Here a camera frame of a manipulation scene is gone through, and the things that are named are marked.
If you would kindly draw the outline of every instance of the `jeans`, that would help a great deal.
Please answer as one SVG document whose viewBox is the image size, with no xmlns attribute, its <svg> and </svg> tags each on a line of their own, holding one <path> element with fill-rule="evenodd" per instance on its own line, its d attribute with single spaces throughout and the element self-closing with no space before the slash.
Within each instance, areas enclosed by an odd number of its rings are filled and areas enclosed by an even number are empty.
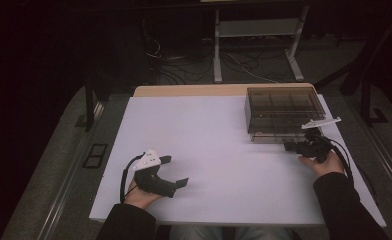
<svg viewBox="0 0 392 240">
<path fill-rule="evenodd" d="M 222 240 L 218 226 L 172 226 L 170 240 Z M 293 240 L 292 232 L 282 227 L 237 227 L 236 240 Z"/>
</svg>

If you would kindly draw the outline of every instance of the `wire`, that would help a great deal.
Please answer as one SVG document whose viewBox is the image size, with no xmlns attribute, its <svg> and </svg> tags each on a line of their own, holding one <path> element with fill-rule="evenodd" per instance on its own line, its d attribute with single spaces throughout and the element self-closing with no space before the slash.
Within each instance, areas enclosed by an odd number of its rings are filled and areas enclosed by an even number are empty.
<svg viewBox="0 0 392 240">
<path fill-rule="evenodd" d="M 159 44 L 159 42 L 156 41 L 156 40 L 153 39 L 153 38 L 146 38 L 146 40 L 150 40 L 150 41 L 156 43 L 156 45 L 158 46 L 158 49 L 156 50 L 155 53 L 148 53 L 148 52 L 146 52 L 146 55 L 149 56 L 149 57 L 161 59 L 161 58 L 162 58 L 162 55 L 161 55 L 161 54 L 157 55 L 157 54 L 160 52 L 160 50 L 161 50 L 161 44 Z"/>
<path fill-rule="evenodd" d="M 348 166 L 351 167 L 351 161 L 349 161 L 349 155 L 348 155 L 348 153 L 346 152 L 345 148 L 344 148 L 339 142 L 337 142 L 337 141 L 335 141 L 335 140 L 332 140 L 332 139 L 329 139 L 329 140 L 332 141 L 332 142 L 334 142 L 334 143 L 336 143 L 337 145 L 340 146 L 340 148 L 343 149 L 343 151 L 345 152 L 345 155 L 346 155 L 346 159 L 347 159 L 347 162 L 348 162 Z"/>
<path fill-rule="evenodd" d="M 237 47 L 238 47 L 238 49 L 239 49 L 240 51 L 242 51 L 242 53 L 240 53 L 241 55 L 246 56 L 246 57 L 248 57 L 248 58 L 253 58 L 253 59 L 256 59 L 256 60 L 259 60 L 259 59 L 273 59 L 273 58 L 280 57 L 280 56 L 282 56 L 282 55 L 285 53 L 285 51 L 280 51 L 279 54 L 276 54 L 276 55 L 273 55 L 273 56 L 261 57 L 263 54 L 266 53 L 267 49 L 269 48 L 269 47 L 267 47 L 266 45 L 270 45 L 270 43 L 268 43 L 268 42 L 263 42 L 263 43 L 261 43 L 261 44 L 264 44 L 264 47 L 261 47 L 261 51 L 260 51 L 255 57 L 252 56 L 252 55 L 250 55 L 250 54 L 248 54 L 248 53 L 246 53 L 245 51 L 247 51 L 247 50 L 246 50 L 246 49 L 242 49 L 242 44 L 238 44 Z"/>
<path fill-rule="evenodd" d="M 134 188 L 136 188 L 137 187 L 137 185 L 136 186 L 134 186 L 133 188 L 131 188 L 130 190 L 128 190 L 128 192 L 124 195 L 124 199 L 125 199 L 125 197 L 131 192 L 131 191 L 133 191 L 134 190 Z"/>
<path fill-rule="evenodd" d="M 184 69 L 184 68 L 182 68 L 182 67 L 180 67 L 180 66 L 170 65 L 170 64 L 167 64 L 165 67 L 176 68 L 175 70 L 171 70 L 171 71 L 181 71 L 181 72 L 184 73 L 184 78 L 185 78 L 186 80 L 193 81 L 193 82 L 198 82 L 198 81 L 200 81 L 202 78 L 207 77 L 206 74 L 209 72 L 209 70 L 211 70 L 212 62 L 213 62 L 213 61 L 209 61 L 209 66 L 208 66 L 208 68 L 207 68 L 206 70 L 203 70 L 202 72 L 190 72 L 190 71 L 187 71 L 186 69 Z M 202 75 L 202 76 L 198 77 L 197 79 L 192 79 L 191 77 L 188 76 L 188 74 L 192 74 L 192 75 Z"/>
<path fill-rule="evenodd" d="M 167 74 L 171 74 L 171 75 L 175 76 L 176 78 L 178 78 L 180 81 L 182 81 L 184 85 L 187 84 L 186 81 L 184 81 L 184 79 L 182 77 L 178 76 L 177 74 L 175 74 L 175 73 L 173 73 L 171 71 L 168 71 L 168 70 L 165 70 L 165 69 L 161 69 L 161 73 L 164 74 L 164 76 L 167 75 Z"/>
<path fill-rule="evenodd" d="M 162 75 L 163 77 L 166 77 L 166 78 L 167 78 L 167 81 L 168 81 L 171 85 L 172 85 L 172 83 L 171 83 L 170 79 L 173 80 L 173 81 L 175 82 L 176 85 L 179 85 L 178 82 L 177 82 L 177 80 L 175 80 L 175 78 L 171 77 L 170 75 L 167 75 L 167 74 L 165 74 L 165 73 L 160 73 L 160 75 Z"/>
<path fill-rule="evenodd" d="M 258 61 L 258 58 L 257 57 L 253 57 L 253 56 L 250 56 L 249 54 L 245 54 L 245 53 L 237 53 L 237 54 L 240 54 L 240 55 L 242 55 L 243 57 L 246 57 L 246 58 L 249 58 L 249 60 L 247 60 L 247 61 L 240 61 L 239 63 L 240 63 L 240 65 L 246 65 L 245 66 L 245 68 L 246 69 L 250 69 L 250 70 L 253 70 L 253 69 L 256 69 L 256 68 L 258 68 L 259 67 L 259 61 Z M 252 63 L 252 62 L 255 62 L 255 66 L 251 66 L 249 63 Z"/>
<path fill-rule="evenodd" d="M 259 67 L 259 62 L 257 60 L 253 60 L 252 59 L 252 60 L 244 61 L 244 62 L 242 62 L 242 61 L 237 61 L 236 62 L 236 58 L 233 57 L 232 55 L 230 55 L 229 53 L 222 51 L 221 54 L 223 54 L 225 57 L 229 58 L 229 59 L 224 59 L 225 61 L 230 61 L 231 64 L 238 66 L 239 69 L 243 66 L 246 70 L 252 71 L 252 70 L 254 70 L 254 69 Z M 249 64 L 252 61 L 256 62 L 256 66 L 251 66 Z"/>
<path fill-rule="evenodd" d="M 140 158 L 142 158 L 144 154 L 145 153 L 143 153 L 142 155 L 137 156 L 137 157 L 131 159 L 131 161 L 128 163 L 127 167 L 124 169 L 124 171 L 122 171 L 121 185 L 120 185 L 120 189 L 119 189 L 119 202 L 121 204 L 124 203 L 125 196 L 126 196 L 126 194 L 124 194 L 124 192 L 125 192 L 124 189 L 125 189 L 125 181 L 127 181 L 128 169 L 130 168 L 131 164 L 133 164 L 136 160 L 139 160 Z"/>
<path fill-rule="evenodd" d="M 351 168 L 349 167 L 348 163 L 345 161 L 345 158 L 343 157 L 343 155 L 340 152 L 340 150 L 336 146 L 334 146 L 334 145 L 332 145 L 332 146 L 333 146 L 332 149 L 336 152 L 337 156 L 340 158 L 340 161 L 343 164 L 343 168 L 346 171 L 346 176 L 348 177 L 349 182 L 353 186 L 354 185 L 354 177 L 352 176 Z"/>
<path fill-rule="evenodd" d="M 224 63 L 224 65 L 226 65 L 229 69 L 231 69 L 231 70 L 233 70 L 233 71 L 235 71 L 235 72 L 238 72 L 238 73 L 245 73 L 245 71 L 241 71 L 240 70 L 240 67 L 239 67 L 239 69 L 235 69 L 235 68 L 233 68 L 233 67 L 231 67 L 229 64 L 229 61 L 228 60 L 225 60 L 225 61 L 221 61 L 222 63 Z"/>
<path fill-rule="evenodd" d="M 224 53 L 224 54 L 226 54 L 227 56 L 229 56 L 229 57 L 231 57 L 231 58 L 233 58 L 234 59 L 234 61 L 247 73 L 247 74 L 249 74 L 249 75 L 251 75 L 251 76 L 253 76 L 253 77 L 256 77 L 256 78 L 259 78 L 259 79 L 262 79 L 262 80 L 265 80 L 265 81 L 269 81 L 269 82 L 272 82 L 272 83 L 278 83 L 278 82 L 276 82 L 276 81 L 274 81 L 274 80 L 271 80 L 271 79 L 268 79 L 268 78 L 263 78 L 263 77 L 260 77 L 260 76 L 257 76 L 257 75 L 255 75 L 255 74 L 253 74 L 253 73 L 251 73 L 251 72 L 249 72 L 235 57 L 233 57 L 232 55 L 230 55 L 230 54 L 228 54 L 228 53 Z"/>
</svg>

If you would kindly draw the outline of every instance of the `black sleeve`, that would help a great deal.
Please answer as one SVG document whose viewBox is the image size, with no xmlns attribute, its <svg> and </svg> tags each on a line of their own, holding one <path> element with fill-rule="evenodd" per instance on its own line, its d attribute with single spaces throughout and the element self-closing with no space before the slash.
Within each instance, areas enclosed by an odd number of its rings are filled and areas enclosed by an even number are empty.
<svg viewBox="0 0 392 240">
<path fill-rule="evenodd" d="M 344 174 L 321 176 L 315 181 L 314 190 L 331 240 L 389 239 Z"/>
<path fill-rule="evenodd" d="M 116 204 L 97 239 L 155 239 L 155 227 L 156 219 L 145 210 L 128 204 Z"/>
</svg>

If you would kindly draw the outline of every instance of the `transparent container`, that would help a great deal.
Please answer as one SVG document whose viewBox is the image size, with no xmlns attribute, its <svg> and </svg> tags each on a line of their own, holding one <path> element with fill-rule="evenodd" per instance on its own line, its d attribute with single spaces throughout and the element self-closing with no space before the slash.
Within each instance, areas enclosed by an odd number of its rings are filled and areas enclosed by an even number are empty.
<svg viewBox="0 0 392 240">
<path fill-rule="evenodd" d="M 245 114 L 251 141 L 258 143 L 303 141 L 301 126 L 325 118 L 313 87 L 248 88 Z"/>
</svg>

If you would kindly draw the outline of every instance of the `white tabletop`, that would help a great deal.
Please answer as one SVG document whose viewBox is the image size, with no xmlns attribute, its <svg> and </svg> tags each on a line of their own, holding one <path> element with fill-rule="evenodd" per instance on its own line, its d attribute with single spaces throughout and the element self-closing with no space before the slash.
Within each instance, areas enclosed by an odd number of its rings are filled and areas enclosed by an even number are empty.
<svg viewBox="0 0 392 240">
<path fill-rule="evenodd" d="M 319 98 L 331 118 L 324 98 Z M 154 149 L 159 156 L 172 156 L 171 163 L 161 166 L 161 178 L 175 182 L 189 177 L 174 198 L 162 198 L 149 207 L 160 224 L 324 224 L 312 188 L 314 173 L 281 144 L 252 143 L 244 103 L 245 96 L 131 98 L 90 218 L 106 219 L 119 203 L 123 169 L 135 156 Z M 348 123 L 342 119 L 337 124 Z M 336 124 L 322 131 L 346 148 Z M 353 163 L 352 168 L 362 203 L 385 226 Z M 132 177 L 130 169 L 127 186 Z"/>
</svg>

